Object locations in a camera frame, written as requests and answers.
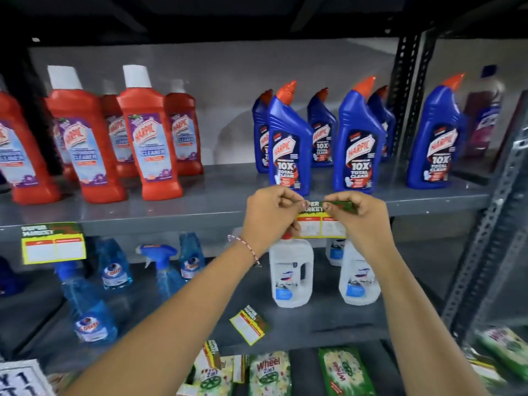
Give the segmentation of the person's right hand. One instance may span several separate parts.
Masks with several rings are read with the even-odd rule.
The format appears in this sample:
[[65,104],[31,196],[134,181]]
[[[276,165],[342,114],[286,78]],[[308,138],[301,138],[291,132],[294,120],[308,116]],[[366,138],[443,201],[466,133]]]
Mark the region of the person's right hand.
[[327,195],[323,209],[346,229],[356,250],[372,266],[398,255],[384,201],[356,191]]

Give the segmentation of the person's left hand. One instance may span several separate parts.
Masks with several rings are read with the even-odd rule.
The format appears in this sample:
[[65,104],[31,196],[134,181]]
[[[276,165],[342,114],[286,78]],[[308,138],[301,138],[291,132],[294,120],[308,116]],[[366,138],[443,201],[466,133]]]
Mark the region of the person's left hand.
[[285,233],[290,233],[292,237],[299,235],[300,225],[296,217],[301,212],[288,212],[286,199],[304,198],[288,187],[274,185],[257,190],[247,199],[246,216],[240,237],[257,258]]

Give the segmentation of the green yellow shelf price label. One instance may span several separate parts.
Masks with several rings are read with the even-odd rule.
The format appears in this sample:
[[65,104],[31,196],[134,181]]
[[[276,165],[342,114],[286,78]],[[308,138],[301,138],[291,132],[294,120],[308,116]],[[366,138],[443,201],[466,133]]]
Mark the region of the green yellow shelf price label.
[[194,368],[197,372],[210,368],[221,369],[221,355],[214,339],[207,339],[202,344],[194,361]]
[[249,346],[253,346],[269,331],[268,323],[250,305],[242,308],[229,322]]
[[298,239],[344,239],[345,227],[323,209],[323,201],[311,201],[296,217],[300,225]]
[[22,262],[25,266],[87,258],[83,230],[76,222],[24,225],[21,232]]

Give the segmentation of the person's right forearm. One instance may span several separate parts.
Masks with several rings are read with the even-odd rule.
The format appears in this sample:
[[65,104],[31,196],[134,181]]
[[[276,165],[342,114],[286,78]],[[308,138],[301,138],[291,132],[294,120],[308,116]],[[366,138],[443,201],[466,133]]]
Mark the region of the person's right forearm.
[[406,396],[492,396],[395,245],[362,247],[381,287]]

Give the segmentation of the person's left forearm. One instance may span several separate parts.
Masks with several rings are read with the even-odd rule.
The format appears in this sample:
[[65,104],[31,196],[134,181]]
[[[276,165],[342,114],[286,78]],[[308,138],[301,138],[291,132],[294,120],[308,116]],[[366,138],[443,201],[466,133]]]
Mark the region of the person's left forearm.
[[256,252],[256,246],[234,241],[89,366],[63,396],[175,396]]

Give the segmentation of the white cleaner jug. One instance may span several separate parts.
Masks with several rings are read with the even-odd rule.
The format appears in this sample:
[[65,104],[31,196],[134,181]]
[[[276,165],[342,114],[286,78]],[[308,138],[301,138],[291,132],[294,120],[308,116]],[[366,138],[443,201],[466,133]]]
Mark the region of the white cleaner jug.
[[352,306],[371,305],[381,294],[372,267],[354,248],[350,239],[347,239],[344,245],[339,292],[344,302]]
[[326,257],[330,265],[342,266],[344,246],[346,239],[327,239],[326,240]]
[[314,251],[305,239],[285,233],[269,249],[272,296],[281,308],[308,303],[313,293]]

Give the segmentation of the row of blue cleaner bottles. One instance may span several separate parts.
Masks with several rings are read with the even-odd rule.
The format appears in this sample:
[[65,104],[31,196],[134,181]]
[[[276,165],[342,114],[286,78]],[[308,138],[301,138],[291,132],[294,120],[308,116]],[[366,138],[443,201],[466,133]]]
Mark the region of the row of blue cleaner bottles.
[[[406,186],[438,189],[449,185],[449,172],[461,143],[465,122],[454,98],[464,73],[437,86],[424,104],[419,132],[406,174]],[[372,76],[356,85],[339,109],[339,126],[333,151],[334,191],[371,193],[379,174],[386,131],[367,105]],[[280,88],[268,106],[269,181],[301,196],[310,192],[312,174],[309,152],[313,128],[290,106],[296,81]]]

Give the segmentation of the grey metal shelving rack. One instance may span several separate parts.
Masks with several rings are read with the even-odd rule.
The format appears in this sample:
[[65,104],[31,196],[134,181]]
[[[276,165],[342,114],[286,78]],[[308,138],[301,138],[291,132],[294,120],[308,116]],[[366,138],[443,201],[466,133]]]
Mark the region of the grey metal shelving rack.
[[433,242],[429,275],[442,285],[434,306],[460,347],[472,345],[476,334],[489,326],[528,324],[528,282],[512,307],[524,315],[507,315],[511,307],[498,305],[518,262],[528,264],[528,51],[521,63],[504,65],[507,77],[506,107],[511,130],[504,131],[503,145],[487,184],[493,186],[486,209],[467,236],[464,248],[457,238]]
[[[14,87],[15,97],[22,104],[23,116],[29,119],[30,130],[39,131],[47,128],[44,120],[43,106],[38,97],[43,94],[43,81],[37,77],[36,70],[30,59],[30,37],[44,40],[43,47],[51,46],[124,46],[149,44],[168,45],[169,42],[190,44],[196,40],[198,45],[212,41],[220,44],[222,41],[250,40],[295,40],[317,39],[313,24],[314,16],[321,14],[321,20],[331,22],[331,30],[336,31],[349,21],[354,21],[351,34],[380,35],[378,31],[360,29],[360,23],[368,19],[385,19],[392,21],[386,29],[395,30],[399,37],[417,34],[419,29],[444,29],[450,27],[453,20],[466,12],[483,6],[493,0],[403,0],[402,6],[393,12],[388,10],[389,0],[382,0],[383,8],[379,12],[368,12],[366,7],[359,7],[354,12],[320,13],[320,5],[315,11],[304,17],[304,5],[307,0],[296,0],[286,13],[249,13],[230,12],[202,13],[185,12],[182,14],[186,23],[197,22],[208,27],[222,26],[213,36],[206,36],[199,31],[196,37],[186,41],[181,36],[167,37],[161,35],[165,27],[165,19],[155,15],[141,0],[101,0],[103,6],[97,7],[97,12],[81,15],[74,12],[73,7],[53,5],[50,12],[26,12],[26,5],[36,7],[39,0],[0,0],[0,18],[6,17],[8,34],[0,35],[0,49],[6,47],[14,54],[12,62],[0,62],[0,73],[8,76],[8,85]],[[154,215],[146,215],[141,207],[147,202],[139,195],[136,185],[133,186],[132,198],[123,203],[125,215],[118,218],[109,217],[108,205],[89,204],[81,196],[67,196],[64,201],[56,203],[56,217],[61,212],[66,213],[59,221],[76,221],[81,224],[86,235],[107,234],[103,229],[108,226],[111,235],[117,235],[119,229],[124,234],[131,234],[126,225],[144,224],[147,229],[176,229],[176,224],[191,224],[193,229],[212,229],[238,223],[243,219],[247,197],[259,185],[242,181],[241,193],[237,194],[234,185],[226,185],[220,176],[226,174],[224,166],[207,168],[206,174],[184,178],[184,196],[180,199],[154,202],[154,206],[165,207]]]

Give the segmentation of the blue glass cleaner spray bottle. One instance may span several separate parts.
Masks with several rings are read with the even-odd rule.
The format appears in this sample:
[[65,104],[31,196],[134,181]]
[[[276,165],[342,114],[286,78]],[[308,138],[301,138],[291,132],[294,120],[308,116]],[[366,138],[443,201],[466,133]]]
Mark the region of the blue glass cleaner spray bottle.
[[96,238],[98,272],[104,290],[128,288],[133,284],[126,254],[113,238]]
[[181,233],[179,240],[181,246],[181,254],[179,258],[181,277],[186,282],[189,282],[205,268],[205,257],[203,255],[200,239],[196,233]]
[[96,287],[84,277],[76,261],[54,264],[63,294],[71,308],[72,327],[87,344],[111,344],[118,336],[115,320]]
[[155,264],[157,288],[162,304],[185,286],[185,280],[170,262],[171,257],[178,254],[174,247],[166,244],[143,244],[137,246],[135,252],[146,258],[145,267],[151,262]]

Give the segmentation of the row of red cleaner bottles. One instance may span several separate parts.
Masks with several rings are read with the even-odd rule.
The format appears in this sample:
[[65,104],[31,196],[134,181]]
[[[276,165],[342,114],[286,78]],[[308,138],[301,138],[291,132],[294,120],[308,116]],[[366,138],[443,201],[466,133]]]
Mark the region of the row of red cleaner bottles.
[[112,126],[101,101],[86,91],[72,66],[49,65],[54,118],[86,202],[111,204],[128,198],[120,179],[111,134],[124,134],[147,201],[183,196],[165,97],[152,87],[146,66],[122,67],[126,89],[117,96],[120,126]]

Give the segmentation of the green detergent packet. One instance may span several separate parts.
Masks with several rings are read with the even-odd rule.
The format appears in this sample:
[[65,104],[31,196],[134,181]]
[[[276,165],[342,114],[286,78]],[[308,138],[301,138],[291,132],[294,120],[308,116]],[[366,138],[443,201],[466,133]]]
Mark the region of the green detergent packet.
[[288,352],[276,351],[249,357],[248,396],[292,396]]
[[487,388],[498,388],[507,385],[507,381],[497,372],[494,365],[480,361],[473,356],[466,356],[473,370]]
[[248,355],[220,358],[220,367],[210,367],[196,359],[176,396],[233,396],[234,387],[246,382]]
[[377,396],[356,347],[322,347],[318,358],[327,396]]
[[505,380],[513,376],[528,383],[528,341],[508,326],[489,326],[475,336],[485,352],[484,362],[494,365]]

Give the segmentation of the purple liquid bottle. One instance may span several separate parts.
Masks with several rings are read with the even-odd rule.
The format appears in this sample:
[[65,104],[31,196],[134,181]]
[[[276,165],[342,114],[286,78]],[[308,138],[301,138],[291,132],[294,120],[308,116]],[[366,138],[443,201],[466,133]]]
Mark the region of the purple liquid bottle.
[[467,118],[465,158],[484,157],[490,146],[505,94],[505,85],[497,78],[497,71],[496,64],[485,65],[467,95],[464,109]]

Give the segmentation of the dark blue bottle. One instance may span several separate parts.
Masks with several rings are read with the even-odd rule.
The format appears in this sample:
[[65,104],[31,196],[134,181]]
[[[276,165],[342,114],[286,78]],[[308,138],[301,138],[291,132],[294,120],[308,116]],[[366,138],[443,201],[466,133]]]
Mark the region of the dark blue bottle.
[[9,262],[0,255],[0,297],[9,297],[22,293],[25,289],[24,280],[15,273]]

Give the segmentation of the white printed sign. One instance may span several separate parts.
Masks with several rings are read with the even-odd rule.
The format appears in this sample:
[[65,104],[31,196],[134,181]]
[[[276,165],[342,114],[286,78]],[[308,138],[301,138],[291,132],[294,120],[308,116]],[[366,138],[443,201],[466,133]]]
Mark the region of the white printed sign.
[[56,396],[38,360],[0,362],[0,396]]

